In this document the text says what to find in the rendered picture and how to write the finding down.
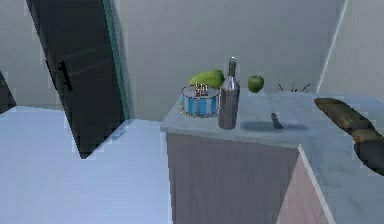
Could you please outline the marble top kitchen counter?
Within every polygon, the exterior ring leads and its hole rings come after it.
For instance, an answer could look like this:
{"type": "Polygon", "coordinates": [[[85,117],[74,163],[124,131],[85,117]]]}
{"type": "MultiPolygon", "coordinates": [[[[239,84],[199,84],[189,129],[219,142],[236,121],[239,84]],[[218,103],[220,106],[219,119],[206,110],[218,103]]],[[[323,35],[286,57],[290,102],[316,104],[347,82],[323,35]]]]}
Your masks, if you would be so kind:
{"type": "Polygon", "coordinates": [[[243,89],[232,130],[173,106],[161,125],[173,223],[384,224],[384,176],[314,99],[243,89]]]}

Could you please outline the blue white striped cake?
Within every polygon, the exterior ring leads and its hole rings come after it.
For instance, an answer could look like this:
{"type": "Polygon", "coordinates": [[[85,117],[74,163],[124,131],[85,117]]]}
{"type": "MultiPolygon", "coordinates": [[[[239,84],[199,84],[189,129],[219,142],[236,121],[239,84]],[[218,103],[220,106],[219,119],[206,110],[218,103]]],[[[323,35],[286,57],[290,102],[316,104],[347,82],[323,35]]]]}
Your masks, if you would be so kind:
{"type": "Polygon", "coordinates": [[[210,86],[185,86],[181,92],[180,109],[192,117],[216,116],[219,108],[219,91],[210,86]]]}

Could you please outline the dark glass bottle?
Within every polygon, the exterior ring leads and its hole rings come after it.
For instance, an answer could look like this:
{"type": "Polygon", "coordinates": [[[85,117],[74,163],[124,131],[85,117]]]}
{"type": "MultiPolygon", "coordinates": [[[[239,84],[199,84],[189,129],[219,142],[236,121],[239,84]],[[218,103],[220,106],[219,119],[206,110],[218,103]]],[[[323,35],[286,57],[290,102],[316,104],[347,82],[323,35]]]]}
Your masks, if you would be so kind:
{"type": "Polygon", "coordinates": [[[225,130],[234,129],[236,126],[240,85],[235,77],[236,58],[229,59],[228,76],[220,89],[218,126],[225,130]]]}

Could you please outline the green apple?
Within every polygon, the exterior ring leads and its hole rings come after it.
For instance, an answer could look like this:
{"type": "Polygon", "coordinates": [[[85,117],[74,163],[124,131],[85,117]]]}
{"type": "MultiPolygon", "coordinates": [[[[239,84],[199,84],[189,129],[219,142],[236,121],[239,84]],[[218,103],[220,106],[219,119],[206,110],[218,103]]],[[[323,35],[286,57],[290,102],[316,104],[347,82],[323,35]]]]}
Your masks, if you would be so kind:
{"type": "Polygon", "coordinates": [[[252,93],[258,93],[264,87],[264,78],[259,75],[253,75],[248,79],[248,90],[252,93]]]}

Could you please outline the grey knife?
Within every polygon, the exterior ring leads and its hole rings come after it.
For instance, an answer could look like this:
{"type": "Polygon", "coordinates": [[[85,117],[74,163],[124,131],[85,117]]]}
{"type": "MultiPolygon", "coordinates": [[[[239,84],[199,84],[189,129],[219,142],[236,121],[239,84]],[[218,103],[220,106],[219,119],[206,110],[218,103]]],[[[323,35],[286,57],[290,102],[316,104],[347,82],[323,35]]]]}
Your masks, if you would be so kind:
{"type": "Polygon", "coordinates": [[[271,120],[272,120],[272,125],[275,129],[283,128],[282,124],[279,122],[279,119],[276,113],[271,114],[271,120]]]}

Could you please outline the dark thin twigs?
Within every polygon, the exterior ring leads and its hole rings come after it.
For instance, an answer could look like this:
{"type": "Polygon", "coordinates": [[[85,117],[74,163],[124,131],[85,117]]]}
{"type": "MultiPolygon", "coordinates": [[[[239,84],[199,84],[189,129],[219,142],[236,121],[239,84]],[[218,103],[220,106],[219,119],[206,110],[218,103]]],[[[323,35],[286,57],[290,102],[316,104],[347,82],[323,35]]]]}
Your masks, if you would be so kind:
{"type": "MultiPolygon", "coordinates": [[[[289,91],[290,92],[304,92],[304,93],[308,93],[310,91],[310,89],[309,89],[310,85],[311,85],[311,83],[308,83],[303,88],[299,89],[299,88],[295,87],[295,83],[292,83],[291,89],[289,91]]],[[[278,84],[278,89],[279,89],[279,91],[282,91],[282,92],[284,91],[284,89],[282,88],[281,84],[278,84]]]]}

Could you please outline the black fridge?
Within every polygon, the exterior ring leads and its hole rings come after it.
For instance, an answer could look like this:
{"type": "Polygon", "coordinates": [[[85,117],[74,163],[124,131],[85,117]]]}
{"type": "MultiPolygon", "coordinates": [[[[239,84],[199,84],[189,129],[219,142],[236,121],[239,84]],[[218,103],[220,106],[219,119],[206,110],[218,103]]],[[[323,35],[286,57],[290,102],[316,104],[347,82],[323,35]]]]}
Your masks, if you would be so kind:
{"type": "Polygon", "coordinates": [[[129,118],[110,0],[26,0],[78,153],[87,158],[129,118]],[[64,61],[73,91],[58,70],[64,61]]]}

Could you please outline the brown bread loaf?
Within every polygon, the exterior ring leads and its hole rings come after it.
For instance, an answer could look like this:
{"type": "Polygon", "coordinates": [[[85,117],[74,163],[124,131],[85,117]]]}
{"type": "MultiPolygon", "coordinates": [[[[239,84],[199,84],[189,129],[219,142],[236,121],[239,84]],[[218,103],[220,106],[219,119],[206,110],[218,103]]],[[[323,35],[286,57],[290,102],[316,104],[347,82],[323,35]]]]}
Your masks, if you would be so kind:
{"type": "Polygon", "coordinates": [[[335,98],[315,98],[314,103],[338,128],[352,137],[354,151],[361,162],[384,176],[384,136],[372,122],[335,98]]]}

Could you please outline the dark object at wall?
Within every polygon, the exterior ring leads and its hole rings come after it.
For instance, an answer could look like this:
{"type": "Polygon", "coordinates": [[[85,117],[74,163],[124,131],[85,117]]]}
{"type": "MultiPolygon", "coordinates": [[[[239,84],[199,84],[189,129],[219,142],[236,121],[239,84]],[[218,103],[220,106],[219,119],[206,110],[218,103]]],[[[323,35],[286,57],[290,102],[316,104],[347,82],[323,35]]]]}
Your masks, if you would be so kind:
{"type": "Polygon", "coordinates": [[[16,101],[8,87],[8,84],[0,71],[0,114],[7,112],[16,106],[16,101]]]}

